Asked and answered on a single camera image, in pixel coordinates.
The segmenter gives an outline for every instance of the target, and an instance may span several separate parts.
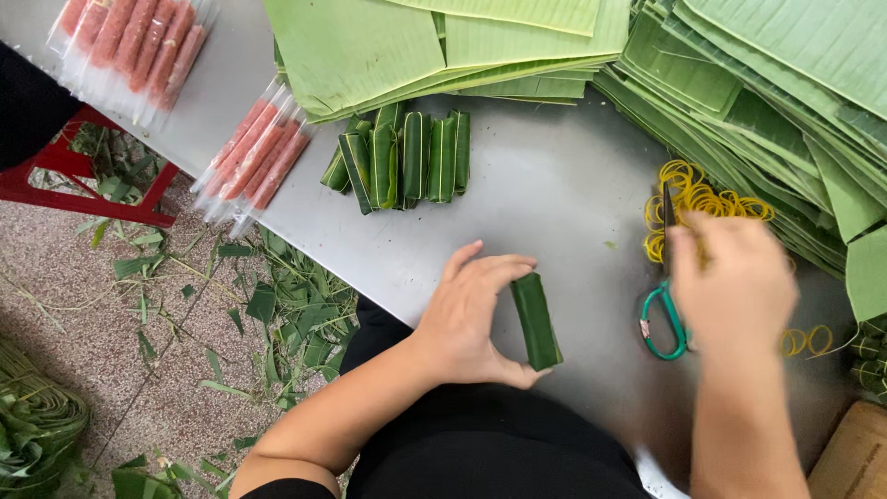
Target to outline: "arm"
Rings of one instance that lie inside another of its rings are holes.
[[[276,479],[335,480],[382,426],[444,383],[498,382],[530,388],[544,374],[504,358],[490,341],[497,294],[530,273],[531,257],[480,258],[475,242],[447,263],[419,327],[407,339],[291,409],[244,459],[230,497]]]
[[[675,299],[702,357],[691,495],[809,497],[778,354],[798,296],[786,256],[757,220],[687,215],[695,234],[675,227],[669,237]]]

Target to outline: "person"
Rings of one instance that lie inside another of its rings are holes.
[[[702,366],[690,493],[809,497],[777,348],[798,297],[788,259],[760,221],[686,217],[695,229],[671,227],[668,238],[672,294]],[[450,258],[411,334],[358,303],[341,379],[259,439],[231,499],[338,497],[336,477],[358,454],[349,499],[648,497],[619,443],[527,391],[547,371],[496,350],[497,294],[536,259],[472,259],[482,246]]]

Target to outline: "scissors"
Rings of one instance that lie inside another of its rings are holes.
[[[664,226],[674,226],[674,207],[671,205],[671,193],[669,193],[668,184],[665,182],[663,182],[662,211],[662,220],[664,222]],[[684,330],[684,325],[680,322],[678,309],[675,308],[674,301],[671,299],[671,293],[669,292],[669,286],[671,283],[671,269],[669,267],[671,259],[670,255],[668,254],[667,239],[663,239],[662,255],[663,280],[659,283],[658,286],[656,286],[655,289],[653,289],[653,291],[650,292],[650,294],[647,296],[647,299],[644,300],[644,306],[640,310],[640,333],[642,336],[644,336],[644,343],[647,344],[647,348],[658,359],[675,360],[687,351],[687,331]],[[674,334],[675,349],[674,352],[671,353],[659,352],[659,349],[657,349],[656,346],[653,345],[653,340],[650,339],[650,319],[648,318],[649,310],[650,307],[653,306],[653,303],[656,301],[657,298],[659,298],[659,301],[662,302],[662,305],[665,308],[669,322],[671,323],[671,332]]]

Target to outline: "green scissors handle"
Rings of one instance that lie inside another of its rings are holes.
[[[647,348],[657,358],[662,360],[675,360],[687,351],[687,332],[684,330],[684,326],[680,323],[678,309],[674,307],[674,302],[671,301],[671,293],[669,293],[668,287],[669,282],[662,281],[659,283],[659,286],[647,296],[647,300],[644,301],[644,307],[640,311],[640,333],[644,336],[644,342],[647,344]],[[671,323],[671,331],[674,333],[676,346],[672,353],[659,352],[656,346],[653,345],[653,340],[650,339],[650,320],[648,318],[648,312],[650,306],[652,306],[657,297],[662,301],[663,305],[665,305],[665,311],[668,313],[669,322]]]

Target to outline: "forearm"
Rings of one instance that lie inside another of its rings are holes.
[[[435,386],[404,340],[291,409],[251,454],[314,463],[340,474],[370,437]]]
[[[769,352],[706,358],[696,397],[693,497],[809,497]]]

